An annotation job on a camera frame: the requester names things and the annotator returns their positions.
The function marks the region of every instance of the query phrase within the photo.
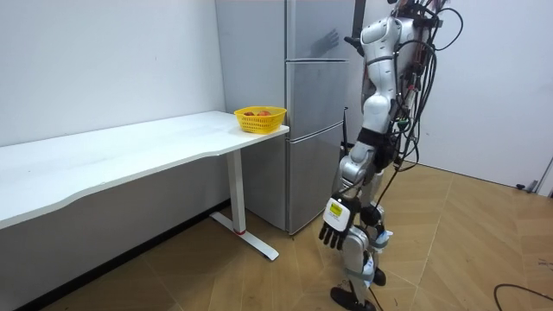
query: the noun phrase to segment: desk foot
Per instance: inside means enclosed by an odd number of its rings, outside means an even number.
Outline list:
[[[215,212],[210,215],[211,218],[217,220],[222,225],[224,225],[228,230],[234,232],[234,228],[232,228],[232,220],[225,217],[222,213]],[[246,241],[249,245],[255,247],[258,251],[261,251],[262,254],[264,254],[267,258],[269,258],[271,261],[277,259],[278,257],[278,251],[276,251],[274,248],[268,246],[264,241],[260,240],[253,234],[249,233],[248,231],[237,234],[234,232],[238,237],[241,237],[244,241]]]

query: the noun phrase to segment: wooden floor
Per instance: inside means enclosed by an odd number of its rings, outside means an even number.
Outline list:
[[[388,284],[374,291],[386,311],[497,310],[502,282],[553,295],[553,200],[417,167],[383,202],[394,235],[381,257]],[[247,225],[280,252],[275,262],[207,219],[45,310],[341,310],[328,295],[345,280],[341,258],[318,240],[319,219],[293,238],[253,215]],[[553,311],[516,289],[499,299]]]

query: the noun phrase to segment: desk leg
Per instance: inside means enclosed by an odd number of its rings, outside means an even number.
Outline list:
[[[213,213],[211,217],[229,230],[234,231],[248,244],[261,251],[267,258],[275,260],[278,257],[278,252],[245,229],[244,185],[242,183],[242,158],[240,150],[238,149],[226,154],[226,161],[228,164],[228,181],[231,187],[232,220],[221,213]]]

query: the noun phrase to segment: yellow basket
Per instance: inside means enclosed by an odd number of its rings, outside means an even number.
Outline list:
[[[258,116],[260,111],[268,111],[270,116]],[[245,116],[246,112],[253,112],[255,116]],[[280,127],[286,115],[286,109],[278,107],[245,107],[234,112],[240,127],[244,131],[258,134],[269,134]]]

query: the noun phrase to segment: desk top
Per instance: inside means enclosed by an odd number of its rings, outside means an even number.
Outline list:
[[[88,194],[289,131],[243,132],[232,114],[199,114],[0,148],[0,229]]]

